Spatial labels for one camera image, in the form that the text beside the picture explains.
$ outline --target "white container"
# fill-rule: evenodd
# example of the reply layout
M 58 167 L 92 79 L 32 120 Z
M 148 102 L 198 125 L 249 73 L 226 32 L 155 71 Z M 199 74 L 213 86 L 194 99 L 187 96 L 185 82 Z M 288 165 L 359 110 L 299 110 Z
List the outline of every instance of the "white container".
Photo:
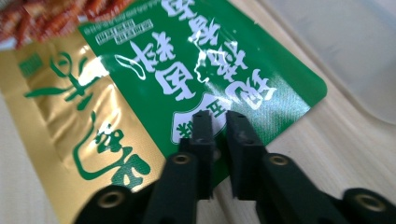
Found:
M 258 0 L 361 109 L 396 124 L 395 0 Z

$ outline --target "plastic food bag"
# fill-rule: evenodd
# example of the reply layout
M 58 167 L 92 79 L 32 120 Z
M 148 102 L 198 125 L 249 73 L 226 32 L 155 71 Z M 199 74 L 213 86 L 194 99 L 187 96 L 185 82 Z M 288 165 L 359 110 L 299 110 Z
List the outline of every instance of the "plastic food bag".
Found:
M 0 52 L 0 88 L 62 223 L 98 189 L 140 190 L 209 110 L 268 144 L 326 94 L 324 82 L 225 0 L 149 0 L 112 21 Z M 216 183 L 225 178 L 216 162 Z

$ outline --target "white table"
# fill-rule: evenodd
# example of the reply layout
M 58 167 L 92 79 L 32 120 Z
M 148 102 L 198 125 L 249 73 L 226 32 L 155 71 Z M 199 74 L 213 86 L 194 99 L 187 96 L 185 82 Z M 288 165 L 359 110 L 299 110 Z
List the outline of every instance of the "white table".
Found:
M 396 203 L 396 127 L 375 119 L 338 89 L 255 0 L 232 0 L 327 83 L 328 96 L 268 146 L 292 157 L 323 191 L 374 190 Z M 0 100 L 0 223 L 57 223 L 21 139 Z M 198 223 L 259 223 L 254 203 L 231 196 L 229 180 L 215 199 L 199 202 Z

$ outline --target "screw hole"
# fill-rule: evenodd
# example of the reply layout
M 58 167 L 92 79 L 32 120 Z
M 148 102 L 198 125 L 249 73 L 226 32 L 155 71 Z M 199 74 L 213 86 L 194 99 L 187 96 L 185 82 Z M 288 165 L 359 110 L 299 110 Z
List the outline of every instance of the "screw hole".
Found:
M 102 208 L 112 208 L 120 205 L 125 199 L 125 196 L 119 191 L 108 192 L 98 200 L 98 205 Z
M 186 155 L 177 155 L 173 158 L 173 162 L 180 165 L 187 164 L 189 161 L 190 157 Z
M 282 156 L 272 156 L 270 162 L 275 165 L 287 165 L 289 163 L 288 159 Z
M 387 209 L 384 203 L 368 194 L 358 194 L 355 200 L 364 208 L 374 212 L 383 212 Z

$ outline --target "black plastic part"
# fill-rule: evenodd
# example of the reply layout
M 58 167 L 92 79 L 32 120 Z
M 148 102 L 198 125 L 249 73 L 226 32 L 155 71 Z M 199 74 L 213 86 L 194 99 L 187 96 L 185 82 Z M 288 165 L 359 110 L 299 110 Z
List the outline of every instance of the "black plastic part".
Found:
M 198 160 L 187 152 L 166 160 L 163 174 L 152 193 L 144 224 L 196 222 Z
M 239 200 L 255 201 L 262 189 L 261 158 L 267 151 L 244 115 L 228 111 L 226 119 L 233 196 Z
M 261 204 L 272 203 L 281 214 L 282 223 L 348 223 L 292 159 L 269 153 L 263 157 L 262 164 L 264 189 L 271 202 Z M 264 208 L 258 206 L 261 210 L 258 213 L 265 214 Z
M 207 200 L 212 197 L 215 150 L 212 118 L 209 111 L 200 111 L 192 116 L 192 138 L 189 150 L 198 159 L 199 200 Z
M 137 193 L 121 186 L 108 186 L 96 192 L 81 210 L 76 224 L 141 223 L 153 185 Z
M 349 189 L 344 193 L 342 211 L 352 223 L 395 224 L 396 207 L 368 189 Z

